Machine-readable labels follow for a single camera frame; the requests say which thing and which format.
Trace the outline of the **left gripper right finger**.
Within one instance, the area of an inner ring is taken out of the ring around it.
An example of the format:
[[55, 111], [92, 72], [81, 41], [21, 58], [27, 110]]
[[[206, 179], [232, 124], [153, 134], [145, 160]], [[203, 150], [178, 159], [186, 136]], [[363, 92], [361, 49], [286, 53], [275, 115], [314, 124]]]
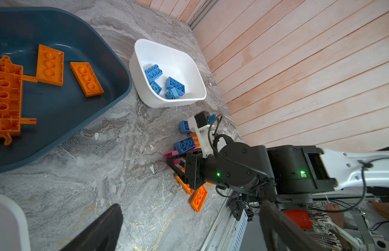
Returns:
[[270, 201], [261, 203], [259, 214], [260, 225], [268, 251], [323, 250], [317, 242]]

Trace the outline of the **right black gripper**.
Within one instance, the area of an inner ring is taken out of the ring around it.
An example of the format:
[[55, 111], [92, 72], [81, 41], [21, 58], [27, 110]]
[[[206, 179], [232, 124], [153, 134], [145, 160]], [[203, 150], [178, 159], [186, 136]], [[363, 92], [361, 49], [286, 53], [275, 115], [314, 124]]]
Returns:
[[[175, 165], [173, 163], [175, 159], [180, 159], [180, 163]], [[216, 157], [212, 154], [205, 159], [201, 150], [189, 150], [169, 157], [166, 164], [184, 184], [189, 185], [190, 189], [198, 189], [205, 183], [223, 188], [223, 180], [218, 175], [221, 175], [221, 172], [217, 170]]]

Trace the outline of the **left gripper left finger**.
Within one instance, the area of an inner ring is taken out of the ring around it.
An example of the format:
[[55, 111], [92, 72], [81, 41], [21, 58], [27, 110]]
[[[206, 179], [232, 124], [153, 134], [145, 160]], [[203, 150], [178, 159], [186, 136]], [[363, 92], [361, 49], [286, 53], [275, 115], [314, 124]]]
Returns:
[[121, 207], [118, 204], [113, 204], [62, 250], [114, 251], [117, 247], [122, 224]]

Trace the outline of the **pink lego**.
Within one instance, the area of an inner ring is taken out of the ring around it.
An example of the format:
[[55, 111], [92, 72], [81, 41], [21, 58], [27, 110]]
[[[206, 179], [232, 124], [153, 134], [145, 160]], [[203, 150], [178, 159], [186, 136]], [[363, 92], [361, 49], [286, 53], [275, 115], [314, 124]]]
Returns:
[[[165, 161], [167, 161], [167, 159], [169, 157], [176, 156], [176, 155], [179, 155], [179, 152], [177, 150], [174, 150], [170, 153], [165, 154]], [[180, 161], [181, 161], [180, 159], [175, 159], [175, 160], [173, 160], [173, 164], [178, 165], [178, 164], [180, 164]]]

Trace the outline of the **orange lego brick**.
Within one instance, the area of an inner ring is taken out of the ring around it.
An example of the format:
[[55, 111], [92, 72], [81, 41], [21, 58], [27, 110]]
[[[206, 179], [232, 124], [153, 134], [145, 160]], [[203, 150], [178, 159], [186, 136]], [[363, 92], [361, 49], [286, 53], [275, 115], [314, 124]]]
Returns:
[[63, 86], [64, 52], [44, 45], [39, 45], [36, 79], [38, 82]]
[[190, 133], [189, 136], [193, 138], [193, 141], [194, 141], [196, 147], [197, 148], [201, 148], [199, 139], [197, 137], [197, 134], [196, 133]]
[[71, 62], [70, 67], [86, 97], [99, 96], [104, 93], [88, 62]]
[[189, 195], [192, 195], [194, 190], [193, 189], [190, 189], [189, 185], [188, 184], [185, 184], [181, 179], [180, 177], [175, 174], [174, 177], [177, 179], [177, 181], [180, 183], [180, 185], [184, 188], [184, 190], [189, 194]]
[[205, 186], [201, 186], [196, 190], [190, 202], [190, 205], [195, 210], [195, 212], [199, 213], [201, 211], [207, 195], [208, 191], [206, 190]]

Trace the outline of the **blue lego brick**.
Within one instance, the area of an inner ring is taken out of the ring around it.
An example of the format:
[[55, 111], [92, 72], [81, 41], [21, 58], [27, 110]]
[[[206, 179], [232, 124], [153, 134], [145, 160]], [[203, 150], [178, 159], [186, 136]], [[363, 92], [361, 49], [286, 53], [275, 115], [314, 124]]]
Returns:
[[185, 138], [181, 141], [178, 141], [174, 144], [175, 149], [179, 154], [185, 153], [196, 147], [193, 137]]
[[160, 94], [161, 91], [162, 91], [162, 88], [155, 82], [155, 81], [152, 81], [150, 83], [150, 87], [151, 89], [156, 93], [156, 94]]
[[159, 68], [157, 64], [147, 68], [146, 70], [144, 70], [144, 72], [149, 83], [156, 81], [163, 75], [163, 71]]
[[187, 134], [192, 133], [188, 121], [186, 120], [183, 120], [179, 123], [179, 129], [181, 133], [187, 133]]
[[175, 80], [175, 79], [173, 79], [171, 77], [168, 77], [166, 79], [166, 88], [168, 90], [171, 90], [173, 88], [176, 89], [177, 94], [179, 96], [183, 96], [186, 93], [185, 92], [185, 86], [182, 83], [178, 82], [177, 80]]

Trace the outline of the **small blue lego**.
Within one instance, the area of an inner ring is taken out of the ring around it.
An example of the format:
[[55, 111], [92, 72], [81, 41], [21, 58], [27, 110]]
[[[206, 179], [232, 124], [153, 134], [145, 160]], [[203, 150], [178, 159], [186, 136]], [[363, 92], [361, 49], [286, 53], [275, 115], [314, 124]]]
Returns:
[[169, 100], [173, 100], [173, 99], [179, 99], [180, 96], [179, 96], [179, 94], [177, 92], [177, 89], [176, 88], [172, 88], [172, 89], [168, 90], [165, 93], [165, 98], [169, 99]]

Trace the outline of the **orange lego brick top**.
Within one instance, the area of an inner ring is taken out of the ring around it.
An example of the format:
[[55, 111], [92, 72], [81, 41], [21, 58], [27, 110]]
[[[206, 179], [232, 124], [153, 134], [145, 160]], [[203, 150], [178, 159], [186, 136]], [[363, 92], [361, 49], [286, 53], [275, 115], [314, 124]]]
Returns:
[[63, 86], [64, 52], [44, 45], [39, 45], [36, 79], [38, 82]]

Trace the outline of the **long orange lego stack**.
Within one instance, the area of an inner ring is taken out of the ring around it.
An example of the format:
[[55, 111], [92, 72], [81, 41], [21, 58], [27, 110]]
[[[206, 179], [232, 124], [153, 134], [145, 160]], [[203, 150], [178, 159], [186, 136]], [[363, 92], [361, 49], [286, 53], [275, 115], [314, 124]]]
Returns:
[[23, 66], [11, 62], [9, 56], [0, 59], [0, 139], [4, 145], [21, 135], [23, 124], [36, 124], [35, 118], [22, 117], [23, 82], [36, 83], [35, 77], [23, 74]]

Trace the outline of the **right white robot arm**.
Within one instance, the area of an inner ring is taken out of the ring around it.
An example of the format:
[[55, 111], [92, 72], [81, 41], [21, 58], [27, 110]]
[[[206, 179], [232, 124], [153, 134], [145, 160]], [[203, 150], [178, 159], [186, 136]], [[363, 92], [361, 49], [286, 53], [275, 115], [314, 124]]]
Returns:
[[306, 204], [314, 194], [352, 188], [389, 196], [389, 151], [352, 153], [317, 146], [267, 148], [231, 142], [206, 158], [196, 149], [170, 156], [166, 163], [192, 190], [210, 183], [255, 201]]

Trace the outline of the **white bin left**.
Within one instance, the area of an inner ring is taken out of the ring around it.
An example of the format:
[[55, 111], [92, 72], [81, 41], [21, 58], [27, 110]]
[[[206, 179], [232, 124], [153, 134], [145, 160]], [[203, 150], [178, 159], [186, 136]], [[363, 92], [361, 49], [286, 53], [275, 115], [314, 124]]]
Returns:
[[0, 194], [0, 251], [29, 251], [26, 216], [20, 206]]

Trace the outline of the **white bin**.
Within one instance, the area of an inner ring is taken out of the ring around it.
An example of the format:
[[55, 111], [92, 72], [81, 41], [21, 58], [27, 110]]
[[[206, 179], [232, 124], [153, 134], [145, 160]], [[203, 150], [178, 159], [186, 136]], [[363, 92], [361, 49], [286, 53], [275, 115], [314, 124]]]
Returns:
[[[162, 71], [162, 75], [154, 81], [161, 88], [159, 94], [153, 90], [147, 76], [147, 71], [155, 65]], [[147, 39], [137, 40], [129, 70], [141, 101], [151, 108], [191, 105], [207, 97], [205, 84], [194, 60], [187, 53], [171, 47]], [[168, 79], [183, 84], [185, 94], [182, 97], [165, 97]]]
[[20, 206], [0, 194], [0, 251], [29, 251], [26, 216]]

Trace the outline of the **white bin back right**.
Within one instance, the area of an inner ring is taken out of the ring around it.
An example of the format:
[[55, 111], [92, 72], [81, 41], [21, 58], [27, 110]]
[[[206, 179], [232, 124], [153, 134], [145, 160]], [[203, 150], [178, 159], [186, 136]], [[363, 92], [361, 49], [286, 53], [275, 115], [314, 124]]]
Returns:
[[[161, 88], [159, 94], [153, 90], [147, 76], [147, 71], [155, 65], [162, 71], [162, 75], [154, 81]], [[187, 53], [171, 47], [147, 39], [137, 40], [129, 70], [141, 101], [151, 108], [191, 105], [207, 97], [205, 84], [194, 60]], [[168, 79], [183, 84], [185, 94], [182, 97], [165, 97]]]

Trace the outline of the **teal plastic bin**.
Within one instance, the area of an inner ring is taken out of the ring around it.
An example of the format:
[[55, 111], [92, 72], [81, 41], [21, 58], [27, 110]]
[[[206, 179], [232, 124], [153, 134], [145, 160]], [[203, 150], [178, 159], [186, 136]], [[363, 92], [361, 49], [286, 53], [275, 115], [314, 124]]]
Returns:
[[[9, 146], [0, 140], [0, 173], [25, 166], [64, 142], [126, 97], [132, 77], [110, 46], [81, 18], [51, 7], [0, 7], [0, 58], [7, 55], [36, 72], [39, 45], [65, 54], [63, 86], [24, 82], [22, 116], [35, 118], [23, 125]], [[100, 96], [86, 97], [71, 62], [88, 62], [102, 86]]]

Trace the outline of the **aluminium front rail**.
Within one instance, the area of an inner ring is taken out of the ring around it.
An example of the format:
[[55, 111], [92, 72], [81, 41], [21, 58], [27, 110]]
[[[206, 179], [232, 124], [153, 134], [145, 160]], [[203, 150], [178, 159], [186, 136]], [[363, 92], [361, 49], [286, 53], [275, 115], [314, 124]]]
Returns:
[[239, 251], [247, 220], [245, 210], [240, 214], [240, 219], [236, 220], [229, 209], [227, 198], [199, 251]]

